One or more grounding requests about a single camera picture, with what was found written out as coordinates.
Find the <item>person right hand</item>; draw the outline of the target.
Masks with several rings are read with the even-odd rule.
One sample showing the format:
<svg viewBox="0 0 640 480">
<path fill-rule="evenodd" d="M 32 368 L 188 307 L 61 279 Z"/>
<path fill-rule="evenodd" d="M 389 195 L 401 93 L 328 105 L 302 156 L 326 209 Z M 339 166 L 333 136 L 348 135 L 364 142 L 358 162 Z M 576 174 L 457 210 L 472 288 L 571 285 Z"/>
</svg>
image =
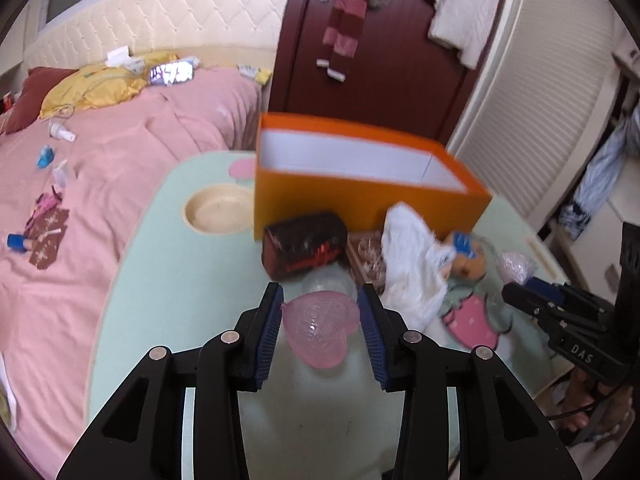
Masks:
<svg viewBox="0 0 640 480">
<path fill-rule="evenodd" d="M 634 420 L 634 388 L 602 384 L 578 367 L 552 394 L 559 411 L 549 420 L 566 446 L 620 437 Z"/>
</svg>

